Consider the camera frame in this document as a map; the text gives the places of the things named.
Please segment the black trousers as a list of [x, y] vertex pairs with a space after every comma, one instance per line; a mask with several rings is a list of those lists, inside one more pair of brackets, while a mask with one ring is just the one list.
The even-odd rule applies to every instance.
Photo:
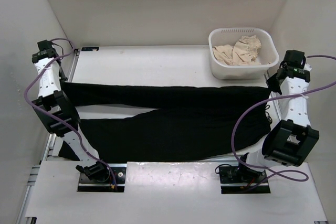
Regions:
[[188, 162], [256, 144], [270, 132], [265, 87], [62, 85], [74, 106], [128, 105], [125, 119], [81, 119], [80, 129], [108, 163]]

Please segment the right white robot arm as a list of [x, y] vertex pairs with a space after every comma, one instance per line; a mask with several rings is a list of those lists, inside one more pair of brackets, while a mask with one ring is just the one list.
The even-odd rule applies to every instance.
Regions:
[[[272, 92], [280, 95], [306, 92], [310, 82], [311, 66], [303, 68], [282, 67], [267, 81]], [[245, 164], [236, 168], [236, 177], [247, 182], [259, 178], [265, 167], [300, 166], [319, 139], [319, 131], [311, 127], [307, 111], [307, 99], [298, 96], [279, 101], [281, 120], [270, 131], [260, 150], [240, 158]]]

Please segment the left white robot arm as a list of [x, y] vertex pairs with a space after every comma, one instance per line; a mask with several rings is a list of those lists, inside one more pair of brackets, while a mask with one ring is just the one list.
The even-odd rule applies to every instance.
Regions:
[[61, 89], [67, 78], [55, 48], [39, 49], [39, 52], [32, 55], [32, 63], [38, 73], [43, 73], [38, 80], [37, 99], [32, 101], [33, 109], [46, 130], [61, 141], [55, 155], [79, 161], [76, 170], [89, 180], [115, 185], [111, 169], [101, 161], [98, 152], [88, 141], [79, 135], [79, 114]]

